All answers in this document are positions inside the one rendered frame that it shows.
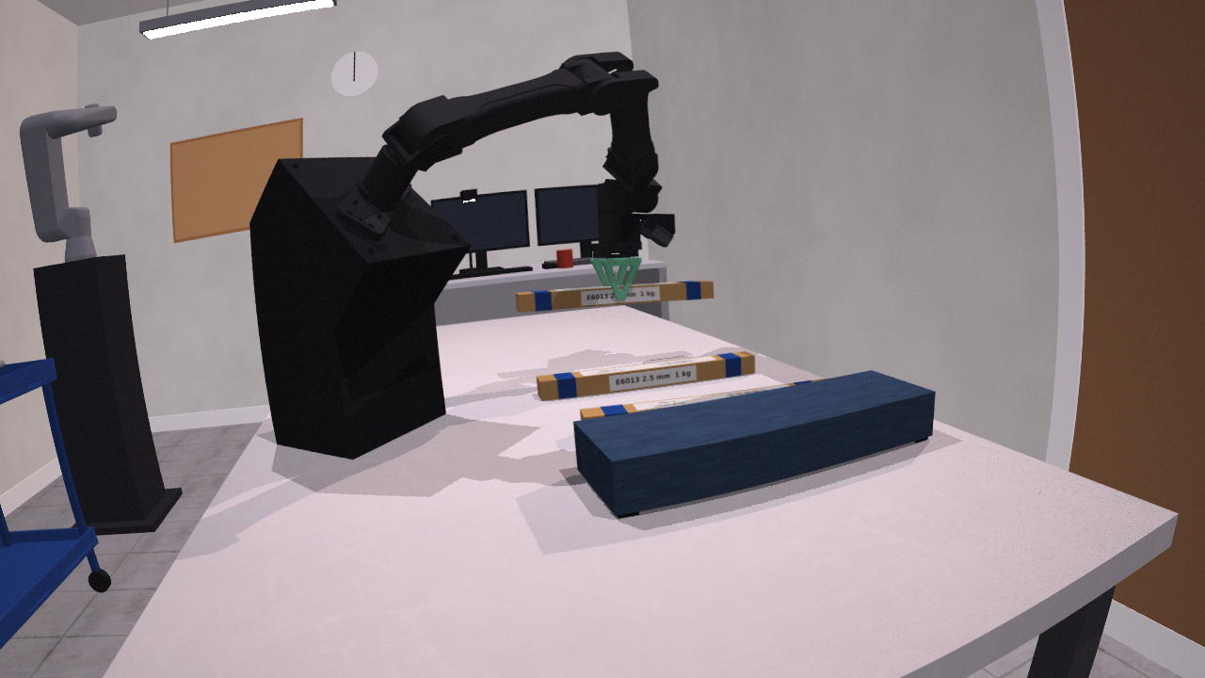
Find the tan box with white label and blue band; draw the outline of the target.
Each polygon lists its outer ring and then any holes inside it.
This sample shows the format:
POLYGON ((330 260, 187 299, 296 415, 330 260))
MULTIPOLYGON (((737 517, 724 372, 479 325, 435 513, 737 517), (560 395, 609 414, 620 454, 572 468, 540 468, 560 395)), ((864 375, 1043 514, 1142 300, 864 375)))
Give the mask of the tan box with white label and blue band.
POLYGON ((747 390, 734 391, 734 393, 719 393, 719 394, 711 394, 711 395, 682 396, 682 397, 674 397, 674 399, 668 399, 668 400, 658 400, 658 402, 625 403, 625 405, 602 405, 602 407, 598 407, 598 408, 580 409, 580 415, 581 415, 581 420, 599 419, 599 417, 605 417, 605 415, 619 415, 619 413, 656 411, 656 409, 674 407, 674 405, 705 402, 705 400, 719 399, 719 397, 724 397, 724 396, 740 396, 740 395, 745 395, 745 394, 750 394, 750 393, 759 393, 759 391, 765 391, 765 390, 771 390, 771 389, 782 389, 782 387, 793 387, 793 385, 797 385, 798 383, 809 383, 809 382, 813 382, 813 381, 800 381, 800 382, 795 382, 795 383, 781 383, 780 385, 775 385, 775 387, 762 387, 762 389, 747 389, 747 390))

